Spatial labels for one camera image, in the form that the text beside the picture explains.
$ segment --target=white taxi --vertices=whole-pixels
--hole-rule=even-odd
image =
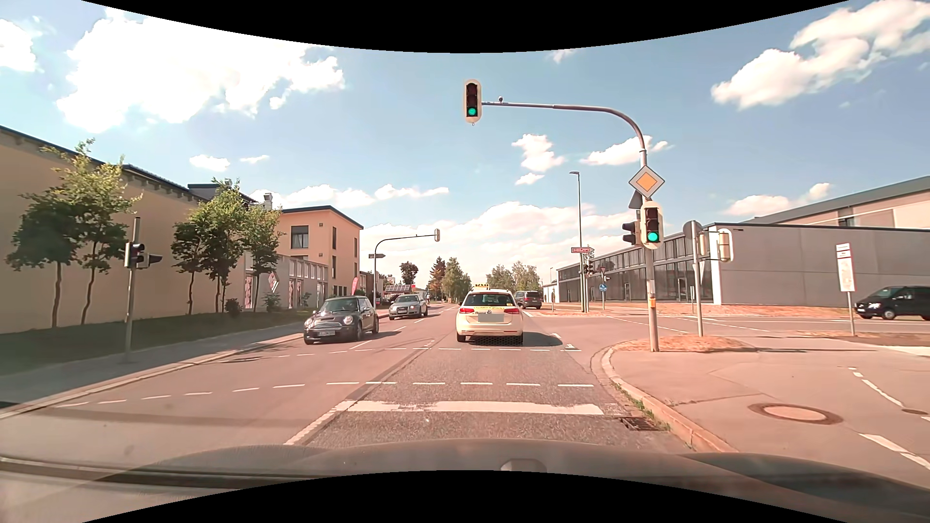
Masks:
[[[523,314],[509,290],[475,286],[458,308],[456,339],[508,336],[523,343]]]

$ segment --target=manhole cover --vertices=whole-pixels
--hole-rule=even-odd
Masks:
[[[814,423],[820,425],[833,425],[843,421],[843,418],[827,412],[826,410],[803,407],[801,405],[788,405],[784,403],[757,403],[750,405],[750,410],[769,418],[788,420],[791,422]]]

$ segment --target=curb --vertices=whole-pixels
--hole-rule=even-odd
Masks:
[[[292,342],[292,341],[294,341],[294,340],[296,340],[297,338],[300,338],[300,337],[302,337],[302,336],[303,336],[303,334],[300,334],[300,333],[297,333],[297,334],[287,334],[287,335],[285,335],[285,336],[282,336],[282,337],[280,337],[280,338],[275,338],[275,339],[270,340],[270,341],[265,341],[265,342],[253,342],[253,343],[250,343],[247,347],[244,347],[244,348],[242,348],[242,349],[233,349],[233,350],[229,350],[229,351],[223,351],[223,352],[221,352],[221,353],[216,353],[216,354],[214,354],[214,355],[209,355],[209,356],[207,356],[207,357],[202,357],[202,358],[199,358],[199,359],[198,359],[198,358],[185,359],[185,360],[183,360],[183,361],[179,361],[179,362],[176,362],[176,363],[169,363],[169,364],[163,365],[163,366],[161,366],[161,367],[156,367],[156,370],[151,370],[151,369],[149,369],[149,370],[141,370],[141,371],[139,371],[139,372],[136,372],[136,375],[135,375],[135,376],[133,376],[132,374],[130,374],[129,376],[132,376],[131,378],[125,378],[125,377],[122,377],[122,379],[121,379],[121,378],[115,378],[116,380],[120,380],[120,381],[118,381],[118,382],[113,382],[113,381],[111,381],[111,382],[109,382],[109,383],[103,382],[103,383],[105,383],[105,384],[103,384],[103,385],[98,385],[98,386],[94,386],[94,385],[97,385],[96,383],[91,384],[91,385],[87,385],[87,387],[93,387],[93,388],[84,388],[84,389],[81,389],[81,388],[79,387],[78,389],[72,389],[71,391],[66,391],[66,392],[63,392],[63,393],[60,393],[60,394],[57,394],[57,395],[47,396],[47,397],[44,398],[44,399],[40,399],[40,400],[39,400],[38,402],[36,402],[36,403],[30,403],[30,404],[27,404],[27,405],[21,405],[21,406],[18,406],[18,407],[9,408],[9,409],[7,409],[6,411],[3,411],[2,413],[0,413],[0,420],[5,420],[5,419],[7,419],[7,418],[11,418],[11,417],[16,416],[16,415],[18,415],[18,414],[25,414],[26,412],[31,412],[31,411],[33,411],[33,410],[39,410],[39,409],[44,409],[44,408],[46,408],[46,407],[51,407],[51,406],[53,406],[53,405],[56,405],[56,404],[59,404],[59,403],[63,403],[63,402],[65,402],[65,401],[70,401],[70,400],[72,400],[72,399],[76,399],[76,398],[79,398],[79,397],[90,396],[90,395],[92,395],[92,394],[96,394],[96,393],[99,393],[99,392],[108,391],[108,390],[111,390],[111,389],[115,389],[115,388],[118,388],[118,387],[122,387],[123,385],[129,385],[130,383],[141,382],[142,380],[147,380],[147,379],[149,379],[149,378],[154,378],[154,377],[156,377],[156,376],[161,376],[161,375],[163,375],[163,374],[168,374],[169,372],[174,372],[175,370],[187,369],[187,368],[193,367],[193,366],[195,366],[195,365],[201,365],[201,364],[204,364],[204,363],[209,363],[209,362],[211,362],[211,361],[216,361],[216,360],[218,360],[218,359],[222,359],[222,358],[224,358],[224,357],[229,357],[229,356],[231,356],[231,355],[239,355],[239,354],[242,354],[242,353],[245,353],[245,352],[248,352],[248,351],[253,351],[253,350],[256,350],[256,349],[259,349],[259,348],[274,347],[275,345],[278,345],[278,344],[281,344],[281,343]],[[149,350],[149,349],[153,349],[153,348],[156,348],[156,347],[150,347],[150,348],[143,349],[143,350]]]
[[[687,419],[681,412],[624,382],[610,363],[610,356],[613,354],[614,348],[611,347],[601,358],[601,367],[610,381],[633,399],[642,401],[643,407],[651,410],[656,419],[667,423],[671,432],[681,438],[685,444],[697,452],[739,452],[711,431]]]

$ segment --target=car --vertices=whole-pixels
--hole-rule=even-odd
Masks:
[[[378,334],[378,313],[365,296],[340,296],[323,302],[303,324],[303,342],[357,342],[365,334]]]
[[[518,290],[513,298],[517,300],[518,307],[524,309],[526,307],[542,308],[542,297],[537,290]]]
[[[523,312],[509,290],[476,287],[465,295],[456,313],[456,340],[480,336],[507,336],[523,343]]]
[[[425,317],[430,315],[430,304],[423,299],[422,294],[402,294],[394,300],[388,309],[388,318],[395,320],[399,317]]]
[[[856,313],[864,319],[875,316],[884,319],[920,316],[930,321],[930,287],[911,285],[881,288],[856,302]]]

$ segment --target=car windshield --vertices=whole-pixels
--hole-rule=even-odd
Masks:
[[[513,305],[513,298],[510,294],[502,292],[476,292],[469,294],[465,298],[463,305],[471,307],[506,307]]]
[[[903,287],[886,287],[882,290],[876,290],[869,297],[870,298],[890,298],[894,296],[899,290]]]
[[[344,298],[341,300],[327,300],[320,309],[321,313],[357,313],[358,300],[356,298]]]

